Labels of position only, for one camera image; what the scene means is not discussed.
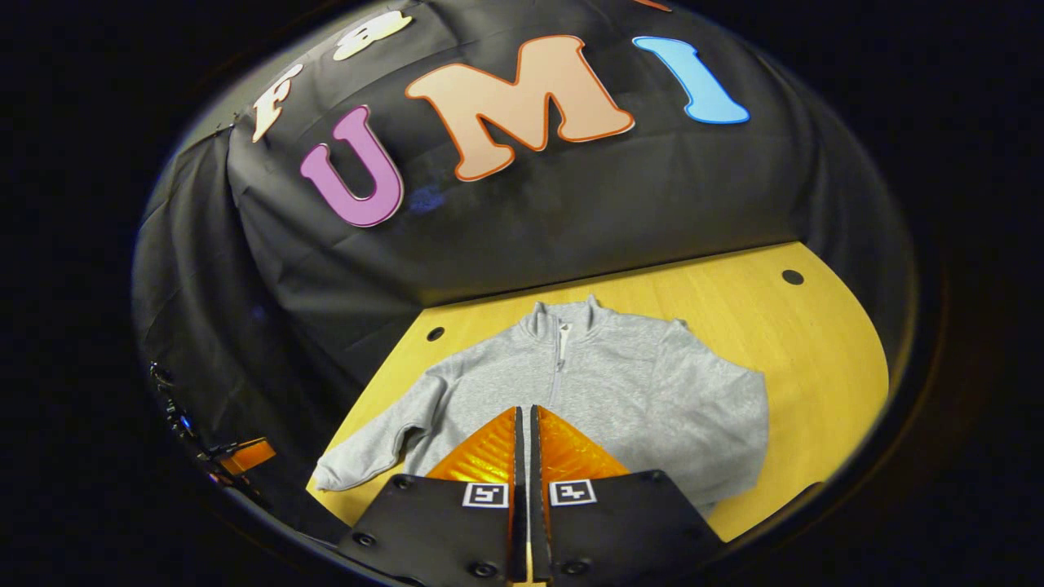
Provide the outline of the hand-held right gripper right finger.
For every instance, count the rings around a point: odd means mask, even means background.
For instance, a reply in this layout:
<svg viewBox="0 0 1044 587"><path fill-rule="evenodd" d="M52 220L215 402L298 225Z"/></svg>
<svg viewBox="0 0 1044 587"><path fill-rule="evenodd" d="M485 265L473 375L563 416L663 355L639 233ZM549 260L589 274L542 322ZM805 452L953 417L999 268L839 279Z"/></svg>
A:
<svg viewBox="0 0 1044 587"><path fill-rule="evenodd" d="M663 470L631 472L555 413L532 409L532 572L548 585L664 585L723 540Z"/></svg>

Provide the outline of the grey zip sweatshirt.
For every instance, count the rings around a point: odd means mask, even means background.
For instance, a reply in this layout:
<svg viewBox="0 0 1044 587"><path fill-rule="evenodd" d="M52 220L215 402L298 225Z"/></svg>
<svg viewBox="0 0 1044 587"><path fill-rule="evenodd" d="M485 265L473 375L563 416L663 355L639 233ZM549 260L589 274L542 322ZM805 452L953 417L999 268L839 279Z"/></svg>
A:
<svg viewBox="0 0 1044 587"><path fill-rule="evenodd" d="M500 413L540 405L630 471L664 470L698 512L753 489L767 457L761 372L717 356L682 320L596 298L548 305L428 368L390 408L318 460L339 492L402 463L425 475Z"/></svg>

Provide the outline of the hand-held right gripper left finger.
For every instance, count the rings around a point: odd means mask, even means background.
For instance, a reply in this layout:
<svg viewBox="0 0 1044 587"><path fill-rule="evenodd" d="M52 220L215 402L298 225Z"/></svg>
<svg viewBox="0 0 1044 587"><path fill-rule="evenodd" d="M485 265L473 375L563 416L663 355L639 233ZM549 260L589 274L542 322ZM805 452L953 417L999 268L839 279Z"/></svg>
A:
<svg viewBox="0 0 1044 587"><path fill-rule="evenodd" d="M413 586L512 586L529 576L521 408L500 413L424 476L384 484L339 543L352 561Z"/></svg>

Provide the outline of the black backdrop cloth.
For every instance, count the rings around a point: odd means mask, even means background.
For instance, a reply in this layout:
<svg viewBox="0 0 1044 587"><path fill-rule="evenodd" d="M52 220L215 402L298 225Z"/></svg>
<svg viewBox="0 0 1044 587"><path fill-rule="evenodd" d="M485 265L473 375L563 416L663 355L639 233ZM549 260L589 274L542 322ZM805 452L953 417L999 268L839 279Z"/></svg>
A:
<svg viewBox="0 0 1044 587"><path fill-rule="evenodd" d="M406 83L456 60L511 74L522 41L555 31L586 42L636 130L454 178ZM381 0L230 75L146 205L133 324L204 438L272 435L263 493L321 532L306 465L422 309L787 241L854 294L896 384L909 228L864 144L779 60L623 0Z"/></svg>

